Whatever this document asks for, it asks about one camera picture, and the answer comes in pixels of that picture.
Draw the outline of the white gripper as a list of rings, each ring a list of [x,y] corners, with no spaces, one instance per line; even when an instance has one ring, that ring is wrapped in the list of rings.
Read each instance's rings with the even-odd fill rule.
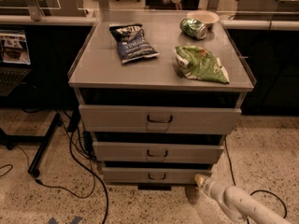
[[[204,193],[218,204],[225,204],[225,191],[227,186],[213,178],[206,178],[205,175],[196,174],[194,181],[198,187],[203,187]]]

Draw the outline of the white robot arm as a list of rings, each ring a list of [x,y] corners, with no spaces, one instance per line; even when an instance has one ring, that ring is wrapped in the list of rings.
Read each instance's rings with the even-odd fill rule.
[[[291,224],[239,187],[226,187],[216,179],[200,174],[195,175],[194,181],[234,223],[241,223],[249,217],[257,224]]]

